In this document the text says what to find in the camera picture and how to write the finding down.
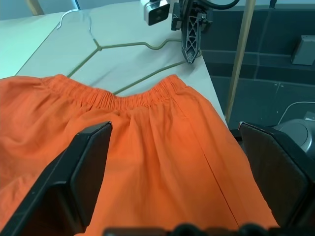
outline wire hanger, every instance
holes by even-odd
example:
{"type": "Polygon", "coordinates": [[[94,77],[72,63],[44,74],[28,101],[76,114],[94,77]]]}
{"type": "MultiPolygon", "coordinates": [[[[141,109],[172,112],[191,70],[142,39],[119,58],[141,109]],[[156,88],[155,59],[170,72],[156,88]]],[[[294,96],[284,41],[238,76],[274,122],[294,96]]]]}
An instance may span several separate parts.
{"type": "MultiPolygon", "coordinates": [[[[81,12],[81,14],[83,14],[83,16],[85,16],[85,17],[87,17],[87,18],[89,19],[89,24],[90,24],[90,25],[89,25],[89,34],[91,35],[91,37],[92,37],[92,39],[93,39],[93,42],[94,42],[95,45],[96,45],[96,49],[95,49],[93,52],[91,52],[90,55],[88,55],[81,63],[79,63],[79,65],[77,65],[77,66],[67,75],[67,77],[69,77],[69,78],[70,78],[72,75],[74,75],[74,74],[75,74],[86,62],[88,62],[97,52],[100,52],[100,51],[102,51],[103,49],[144,45],[144,46],[148,47],[148,48],[151,49],[151,50],[159,50],[159,49],[163,48],[168,42],[182,42],[180,39],[172,39],[172,38],[170,38],[170,39],[166,39],[166,40],[165,40],[162,44],[160,44],[159,46],[152,46],[152,45],[150,45],[150,44],[148,44],[148,43],[146,43],[146,42],[135,42],[135,43],[124,43],[124,44],[114,44],[114,45],[100,46],[100,44],[98,43],[98,41],[95,39],[95,37],[93,36],[93,34],[92,34],[92,32],[91,32],[91,29],[92,29],[92,20],[91,20],[90,15],[88,15],[87,13],[85,13],[85,12],[83,12],[83,11],[81,11],[81,10],[73,9],[73,10],[69,10],[69,11],[65,12],[65,13],[61,16],[60,21],[59,21],[59,24],[57,25],[57,28],[56,28],[56,29],[58,30],[58,29],[61,28],[62,23],[63,23],[63,18],[64,18],[67,14],[69,14],[69,13],[71,13],[71,12],[81,12]]],[[[202,53],[201,53],[201,51],[199,51],[199,53],[198,53],[198,55],[197,55],[197,58],[200,57],[201,55],[202,55],[202,53]]],[[[131,84],[129,84],[129,85],[127,85],[127,86],[125,86],[125,87],[123,87],[123,88],[117,90],[117,91],[115,91],[115,92],[113,92],[113,94],[114,94],[114,95],[117,95],[118,93],[121,93],[121,92],[127,90],[128,88],[130,88],[130,87],[132,87],[132,86],[135,86],[136,84],[138,84],[138,83],[140,83],[140,82],[146,80],[146,79],[149,78],[149,77],[152,77],[152,76],[154,76],[154,75],[156,75],[156,74],[158,74],[158,73],[160,73],[160,72],[162,72],[162,71],[165,71],[165,70],[167,70],[167,69],[173,68],[173,67],[175,67],[175,66],[178,66],[178,65],[181,65],[181,64],[184,64],[184,63],[186,63],[185,60],[180,61],[180,62],[178,62],[178,63],[171,64],[171,65],[166,66],[166,67],[163,67],[163,68],[161,68],[161,69],[159,69],[159,70],[156,70],[156,71],[154,71],[153,73],[151,73],[151,74],[149,74],[149,75],[147,75],[147,76],[145,76],[145,77],[143,77],[143,78],[141,78],[141,79],[139,79],[139,80],[137,80],[137,81],[135,81],[135,82],[133,82],[133,83],[131,83],[131,84]]]]}

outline seam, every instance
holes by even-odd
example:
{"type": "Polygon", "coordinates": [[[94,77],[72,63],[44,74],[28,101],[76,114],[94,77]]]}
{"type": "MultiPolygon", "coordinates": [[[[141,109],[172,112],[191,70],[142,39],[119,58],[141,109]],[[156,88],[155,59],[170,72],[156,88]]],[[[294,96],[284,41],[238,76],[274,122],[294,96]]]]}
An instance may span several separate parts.
{"type": "Polygon", "coordinates": [[[213,170],[212,170],[212,168],[211,168],[211,165],[210,165],[210,163],[209,163],[209,161],[208,161],[208,158],[206,157],[206,155],[205,155],[205,153],[204,153],[204,150],[203,150],[203,148],[202,148],[202,146],[201,146],[201,144],[200,144],[200,142],[199,142],[199,139],[198,139],[196,133],[194,132],[194,130],[193,130],[192,126],[191,126],[190,119],[188,118],[188,120],[189,120],[189,126],[190,126],[190,128],[191,128],[191,130],[192,130],[192,132],[193,132],[193,134],[194,134],[194,136],[195,136],[195,138],[196,138],[196,140],[197,140],[197,142],[198,142],[198,144],[199,144],[200,149],[202,150],[203,156],[204,156],[204,158],[206,159],[206,161],[207,161],[207,163],[208,163],[208,166],[209,166],[209,168],[210,168],[210,170],[211,170],[211,172],[212,172],[212,175],[213,175],[213,177],[214,177],[214,179],[215,179],[215,181],[216,181],[216,183],[217,183],[217,185],[218,185],[218,187],[219,187],[219,189],[220,189],[220,192],[222,193],[222,196],[223,196],[223,198],[224,198],[224,200],[225,200],[225,202],[226,202],[226,204],[227,204],[227,206],[228,206],[228,208],[229,208],[229,210],[230,210],[230,212],[231,212],[231,214],[232,214],[232,216],[233,216],[233,218],[234,218],[234,220],[235,220],[235,223],[237,224],[238,227],[240,227],[239,224],[238,224],[238,222],[237,222],[237,220],[236,220],[236,218],[235,218],[235,215],[233,214],[233,211],[232,211],[232,209],[231,209],[229,203],[227,202],[227,199],[226,199],[225,195],[223,194],[223,191],[222,191],[222,189],[221,189],[221,187],[220,187],[220,185],[219,185],[219,182],[218,182],[218,180],[217,180],[217,178],[216,178],[216,175],[213,173],[213,170]]]}
{"type": "Polygon", "coordinates": [[[232,211],[232,209],[231,209],[229,203],[227,202],[227,199],[226,199],[225,195],[223,194],[223,191],[222,191],[222,189],[221,189],[221,187],[220,187],[220,185],[219,185],[219,182],[218,182],[218,180],[217,180],[215,174],[213,173],[213,170],[212,170],[212,168],[211,168],[211,165],[210,165],[210,163],[209,163],[209,161],[208,161],[208,159],[207,159],[207,157],[206,157],[206,155],[205,155],[205,152],[204,152],[204,150],[203,150],[203,148],[202,148],[202,146],[201,146],[201,144],[200,144],[200,141],[199,141],[199,139],[198,139],[198,137],[197,137],[197,135],[196,135],[194,129],[192,128],[190,119],[185,115],[185,113],[183,112],[183,110],[181,109],[180,106],[179,106],[179,108],[180,108],[180,110],[182,111],[182,113],[183,113],[183,115],[185,116],[185,118],[188,120],[189,127],[190,127],[190,129],[191,129],[193,135],[195,136],[195,138],[196,138],[196,140],[197,140],[197,143],[198,143],[198,145],[199,145],[199,147],[200,147],[200,149],[201,149],[201,151],[202,151],[202,153],[203,153],[204,158],[206,159],[206,161],[207,161],[207,163],[208,163],[208,166],[209,166],[209,168],[210,168],[210,170],[211,170],[211,173],[212,173],[212,175],[213,175],[213,177],[214,177],[214,179],[215,179],[215,181],[216,181],[216,183],[217,183],[217,186],[219,187],[220,192],[221,192],[221,194],[222,194],[222,196],[223,196],[223,198],[224,198],[224,200],[225,200],[225,202],[226,202],[226,204],[227,204],[227,206],[228,206],[228,208],[229,208],[229,210],[230,210],[230,212],[231,212],[231,214],[232,214],[232,216],[233,216],[233,218],[234,218],[234,220],[235,220],[235,223],[237,224],[238,227],[240,227],[240,225],[238,224],[238,222],[237,222],[237,220],[236,220],[236,218],[235,218],[235,216],[234,216],[234,214],[233,214],[233,211],[232,211]]]}
{"type": "Polygon", "coordinates": [[[188,119],[188,117],[185,115],[184,111],[182,110],[182,108],[180,107],[180,105],[178,104],[178,102],[176,101],[175,97],[172,97],[172,100],[174,101],[174,103],[176,104],[176,106],[178,107],[178,109],[181,111],[181,118],[182,119],[188,119]]]}

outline hanger hook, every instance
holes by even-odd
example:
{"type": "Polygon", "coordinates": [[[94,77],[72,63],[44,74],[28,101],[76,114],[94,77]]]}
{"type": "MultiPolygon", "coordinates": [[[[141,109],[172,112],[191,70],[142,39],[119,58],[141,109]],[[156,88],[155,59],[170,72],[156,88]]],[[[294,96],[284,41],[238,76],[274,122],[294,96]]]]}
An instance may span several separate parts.
{"type": "Polygon", "coordinates": [[[87,14],[86,12],[84,12],[84,11],[82,11],[82,10],[79,10],[79,9],[72,9],[72,10],[69,10],[69,11],[65,12],[65,13],[63,14],[63,16],[61,16],[61,18],[60,18],[59,24],[57,25],[57,29],[59,30],[59,29],[61,28],[61,26],[63,25],[63,18],[64,18],[67,14],[69,14],[69,13],[71,13],[71,12],[80,12],[81,14],[83,14],[83,16],[86,16],[86,17],[89,19],[89,24],[90,24],[90,26],[89,26],[89,33],[90,33],[90,35],[92,36],[92,38],[94,39],[94,36],[93,36],[93,34],[92,34],[92,32],[91,32],[92,19],[91,19],[91,17],[90,17],[89,14],[87,14]]]}

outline orange shorts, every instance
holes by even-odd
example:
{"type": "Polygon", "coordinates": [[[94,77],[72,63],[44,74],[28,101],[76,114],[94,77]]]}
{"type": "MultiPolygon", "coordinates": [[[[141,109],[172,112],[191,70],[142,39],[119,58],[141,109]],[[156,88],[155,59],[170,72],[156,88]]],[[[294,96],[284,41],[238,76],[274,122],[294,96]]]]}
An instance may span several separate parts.
{"type": "Polygon", "coordinates": [[[0,229],[73,136],[104,121],[113,132],[86,235],[184,222],[277,225],[238,143],[211,103],[176,75],[129,97],[63,75],[16,76],[0,80],[0,109],[0,229]]]}

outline robotic arm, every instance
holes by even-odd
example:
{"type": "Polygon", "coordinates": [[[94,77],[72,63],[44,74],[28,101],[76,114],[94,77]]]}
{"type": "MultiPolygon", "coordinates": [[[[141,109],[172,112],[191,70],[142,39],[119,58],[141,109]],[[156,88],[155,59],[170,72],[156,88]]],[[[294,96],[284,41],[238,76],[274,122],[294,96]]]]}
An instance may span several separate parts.
{"type": "MultiPolygon", "coordinates": [[[[182,53],[188,64],[193,64],[200,51],[201,33],[212,23],[212,10],[226,10],[239,0],[227,5],[214,4],[207,0],[179,0],[174,3],[171,29],[182,30],[182,53]]],[[[141,0],[144,20],[149,26],[164,21],[170,10],[169,0],[141,0]]]]}

